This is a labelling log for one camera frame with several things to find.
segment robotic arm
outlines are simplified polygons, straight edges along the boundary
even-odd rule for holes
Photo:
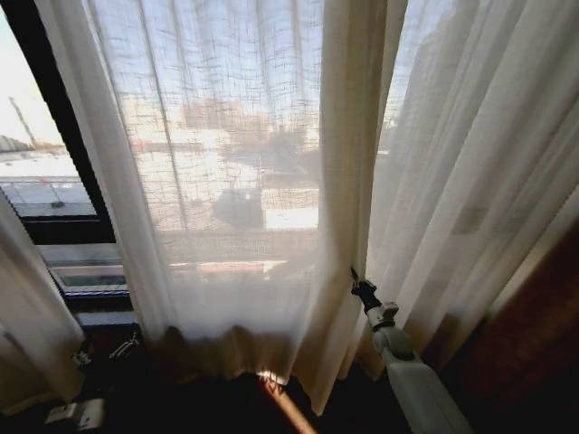
[[[353,269],[352,277],[352,294],[364,304],[375,349],[386,363],[388,379],[412,432],[473,432],[438,375],[418,357],[409,336],[396,328],[394,315],[398,306],[383,305],[374,295],[376,286],[367,280],[359,281]]]

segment sheer curtain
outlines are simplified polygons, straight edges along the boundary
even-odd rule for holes
[[[1,193],[0,282],[0,411],[74,398],[82,376],[71,355],[81,345],[81,328]]]
[[[367,276],[397,301],[398,324],[436,366],[579,182],[578,18],[570,1],[408,6],[375,166]]]
[[[167,370],[295,373],[325,405],[356,320],[404,2],[37,2]]]
[[[577,184],[575,2],[37,5],[180,378],[295,373],[320,412],[366,262],[441,365]]]

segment window pane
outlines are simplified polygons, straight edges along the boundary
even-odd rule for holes
[[[0,188],[22,217],[95,214],[20,46],[0,15]]]
[[[115,244],[38,246],[46,265],[65,294],[127,290]]]

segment black window frame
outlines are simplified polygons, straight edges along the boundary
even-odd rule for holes
[[[0,5],[95,211],[93,215],[20,216],[20,220],[36,245],[116,244],[109,212],[34,0],[0,0]],[[55,283],[72,311],[132,309],[127,291],[70,295]]]

